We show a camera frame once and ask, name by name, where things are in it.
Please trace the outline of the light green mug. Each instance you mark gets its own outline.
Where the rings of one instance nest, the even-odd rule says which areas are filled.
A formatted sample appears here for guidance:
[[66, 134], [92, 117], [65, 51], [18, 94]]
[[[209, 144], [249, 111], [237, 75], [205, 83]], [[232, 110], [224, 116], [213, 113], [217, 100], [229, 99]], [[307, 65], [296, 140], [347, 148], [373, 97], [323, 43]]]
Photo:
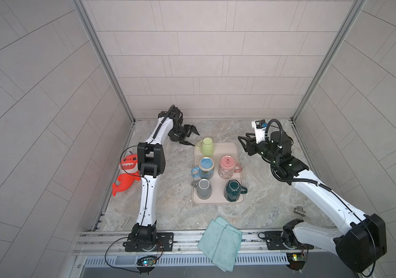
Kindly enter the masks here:
[[214, 155], [214, 141], [206, 137], [195, 144], [195, 147], [200, 150], [205, 157], [212, 157]]

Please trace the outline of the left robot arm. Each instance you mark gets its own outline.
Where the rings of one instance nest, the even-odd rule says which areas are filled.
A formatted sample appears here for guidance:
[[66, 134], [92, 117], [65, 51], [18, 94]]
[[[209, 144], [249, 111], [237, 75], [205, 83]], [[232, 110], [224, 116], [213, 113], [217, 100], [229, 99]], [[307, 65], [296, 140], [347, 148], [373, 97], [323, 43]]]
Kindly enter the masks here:
[[125, 251], [152, 251], [157, 246], [156, 193], [157, 182], [166, 168], [163, 143], [167, 138], [182, 145], [194, 146], [186, 141], [192, 133], [198, 135], [193, 125], [183, 125], [183, 113], [172, 105], [158, 114], [157, 125], [151, 136], [137, 147], [137, 166], [142, 182], [140, 211], [137, 222], [123, 244]]

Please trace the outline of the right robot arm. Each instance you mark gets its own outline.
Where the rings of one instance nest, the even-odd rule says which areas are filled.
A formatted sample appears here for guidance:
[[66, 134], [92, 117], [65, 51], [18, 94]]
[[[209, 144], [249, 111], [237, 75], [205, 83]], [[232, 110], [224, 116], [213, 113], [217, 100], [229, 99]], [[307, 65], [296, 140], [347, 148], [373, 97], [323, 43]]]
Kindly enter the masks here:
[[252, 122], [253, 133], [238, 137], [244, 151], [258, 154], [270, 166], [273, 177], [306, 195], [335, 224], [323, 228], [294, 219], [283, 226], [284, 247], [295, 250], [318, 247], [337, 255], [352, 271], [375, 269], [378, 259], [387, 253], [386, 224], [377, 215], [368, 215], [341, 198], [292, 154], [294, 141], [277, 119]]

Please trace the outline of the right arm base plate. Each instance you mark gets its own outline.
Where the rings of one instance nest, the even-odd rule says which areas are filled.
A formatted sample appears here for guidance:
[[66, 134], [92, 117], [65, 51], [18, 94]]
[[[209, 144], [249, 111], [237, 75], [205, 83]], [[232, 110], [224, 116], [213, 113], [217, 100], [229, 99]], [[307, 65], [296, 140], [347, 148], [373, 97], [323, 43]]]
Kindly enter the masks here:
[[314, 249], [310, 244], [290, 243], [286, 245], [282, 231], [266, 231], [264, 232], [264, 240], [268, 250], [302, 250], [303, 246], [305, 249]]

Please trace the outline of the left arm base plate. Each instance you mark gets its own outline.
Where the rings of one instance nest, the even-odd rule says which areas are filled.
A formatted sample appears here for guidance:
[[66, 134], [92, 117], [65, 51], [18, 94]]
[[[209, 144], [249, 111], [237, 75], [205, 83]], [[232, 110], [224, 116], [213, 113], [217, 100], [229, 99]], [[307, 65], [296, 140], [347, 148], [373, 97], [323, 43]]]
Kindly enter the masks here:
[[172, 232], [161, 232], [152, 235], [130, 234], [123, 244], [126, 252], [151, 252], [163, 249], [173, 249], [174, 234]]

